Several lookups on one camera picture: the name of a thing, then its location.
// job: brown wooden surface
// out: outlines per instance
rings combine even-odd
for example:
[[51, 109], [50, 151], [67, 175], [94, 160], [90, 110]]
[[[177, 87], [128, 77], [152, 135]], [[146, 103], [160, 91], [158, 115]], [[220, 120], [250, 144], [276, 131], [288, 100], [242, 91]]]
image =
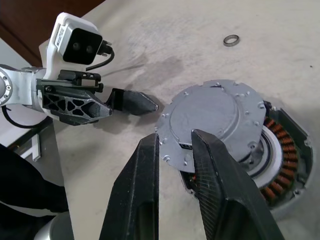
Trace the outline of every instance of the brown wooden surface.
[[0, 38], [33, 66], [39, 45], [50, 38], [59, 13], [82, 17], [104, 0], [0, 0]]

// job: concrete floor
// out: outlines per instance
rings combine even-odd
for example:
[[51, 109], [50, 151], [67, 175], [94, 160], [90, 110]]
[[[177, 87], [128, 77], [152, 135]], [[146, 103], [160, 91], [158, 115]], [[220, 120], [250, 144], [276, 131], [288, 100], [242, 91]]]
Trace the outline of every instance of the concrete floor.
[[[243, 82], [284, 106], [319, 149], [319, 9], [315, 0], [108, 0], [84, 18], [113, 43], [114, 61], [95, 71], [105, 86], [144, 91], [165, 105], [194, 84]], [[231, 34], [240, 43], [225, 47]], [[55, 125], [76, 240], [99, 238], [113, 182], [160, 113]], [[320, 238], [319, 183], [316, 174], [303, 201], [278, 222], [287, 240]], [[165, 162], [159, 208], [159, 239], [206, 239], [197, 200]]]

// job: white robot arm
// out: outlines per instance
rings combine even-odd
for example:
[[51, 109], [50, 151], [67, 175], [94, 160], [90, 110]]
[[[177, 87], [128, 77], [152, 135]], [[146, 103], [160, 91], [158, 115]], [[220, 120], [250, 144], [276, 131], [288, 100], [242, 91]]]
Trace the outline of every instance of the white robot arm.
[[[86, 68], [96, 55], [109, 58]], [[110, 63], [114, 56], [111, 44], [103, 40], [94, 24], [64, 12], [59, 14], [46, 52], [46, 68], [17, 70], [0, 64], [0, 106], [4, 116], [9, 120], [7, 105], [22, 104], [76, 126], [97, 122], [113, 110], [134, 115], [156, 111], [158, 105], [141, 92], [114, 88], [107, 102], [95, 96], [104, 85], [99, 74], [88, 71]]]

